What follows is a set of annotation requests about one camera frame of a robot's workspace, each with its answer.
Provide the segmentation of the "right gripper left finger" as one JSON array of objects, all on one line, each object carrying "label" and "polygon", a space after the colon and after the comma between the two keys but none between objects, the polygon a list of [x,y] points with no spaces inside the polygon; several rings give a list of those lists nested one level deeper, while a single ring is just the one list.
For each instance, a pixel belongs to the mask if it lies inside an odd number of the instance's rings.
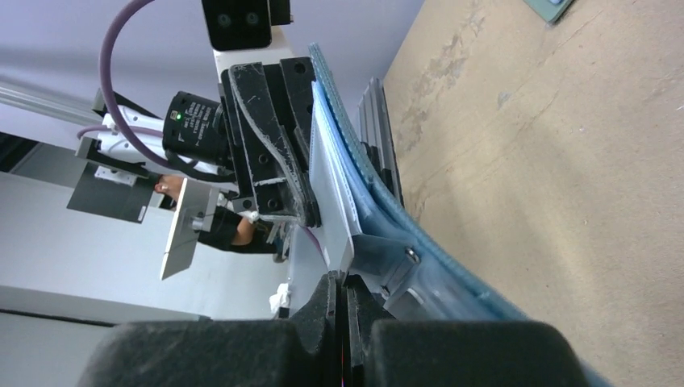
[{"label": "right gripper left finger", "polygon": [[91,355],[80,386],[337,386],[338,276],[289,318],[132,322]]}]

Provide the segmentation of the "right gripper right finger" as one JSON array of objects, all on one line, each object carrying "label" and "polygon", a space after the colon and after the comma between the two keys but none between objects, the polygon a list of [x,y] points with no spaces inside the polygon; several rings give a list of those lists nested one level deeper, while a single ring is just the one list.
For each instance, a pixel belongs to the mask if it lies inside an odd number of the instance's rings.
[{"label": "right gripper right finger", "polygon": [[534,321],[399,321],[345,280],[347,386],[587,386],[565,337]]}]

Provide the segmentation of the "white card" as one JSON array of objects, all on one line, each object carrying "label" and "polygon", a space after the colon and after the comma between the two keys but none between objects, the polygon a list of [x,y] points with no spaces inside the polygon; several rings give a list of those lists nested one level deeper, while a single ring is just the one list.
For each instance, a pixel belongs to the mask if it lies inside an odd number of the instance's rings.
[{"label": "white card", "polygon": [[337,126],[320,82],[311,83],[313,114],[309,178],[319,205],[316,232],[330,269],[347,273],[355,256],[353,236],[361,233],[356,204],[344,170]]}]

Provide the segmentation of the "blue card holder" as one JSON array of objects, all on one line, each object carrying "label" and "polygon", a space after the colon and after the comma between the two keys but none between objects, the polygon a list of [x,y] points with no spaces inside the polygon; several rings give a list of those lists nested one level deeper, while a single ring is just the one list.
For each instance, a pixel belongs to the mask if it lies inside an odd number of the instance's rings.
[{"label": "blue card holder", "polygon": [[[453,259],[405,211],[357,139],[321,49],[311,44],[309,53],[337,126],[362,237],[389,243],[387,260],[364,253],[353,261],[352,275],[361,277],[379,305],[399,321],[533,321]],[[587,386],[605,385],[579,362]]]}]

